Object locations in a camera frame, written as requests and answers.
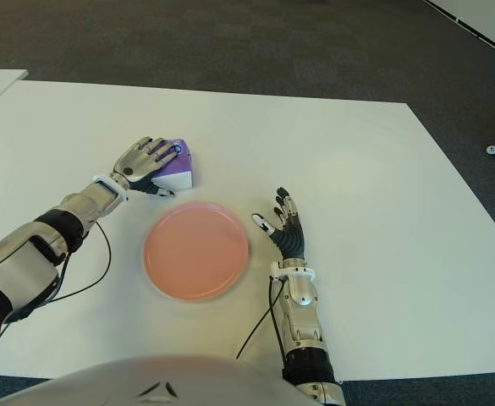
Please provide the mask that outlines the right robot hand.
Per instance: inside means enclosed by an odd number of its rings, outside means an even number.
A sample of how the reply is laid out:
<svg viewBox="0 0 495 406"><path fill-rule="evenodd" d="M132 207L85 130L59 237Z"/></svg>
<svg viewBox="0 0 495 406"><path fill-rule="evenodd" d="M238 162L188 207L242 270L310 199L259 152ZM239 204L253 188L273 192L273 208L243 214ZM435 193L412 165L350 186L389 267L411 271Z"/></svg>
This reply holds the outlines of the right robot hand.
<svg viewBox="0 0 495 406"><path fill-rule="evenodd" d="M276 245L283 260L305 260L305 236L300 214L290 193L283 187L276 191L274 213L281 221L278 228L259 213L251 215L256 226Z"/></svg>

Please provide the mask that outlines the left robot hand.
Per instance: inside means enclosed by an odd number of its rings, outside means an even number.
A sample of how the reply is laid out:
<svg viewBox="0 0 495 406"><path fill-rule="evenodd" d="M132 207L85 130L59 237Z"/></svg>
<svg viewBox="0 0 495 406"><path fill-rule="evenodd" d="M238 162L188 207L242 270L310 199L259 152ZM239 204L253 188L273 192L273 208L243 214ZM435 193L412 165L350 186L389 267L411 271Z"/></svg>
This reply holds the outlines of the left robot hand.
<svg viewBox="0 0 495 406"><path fill-rule="evenodd" d="M147 195L174 197L175 193L153 182L156 173L176 156L173 143L145 137L134 143L114 164L110 177L126 190Z"/></svg>

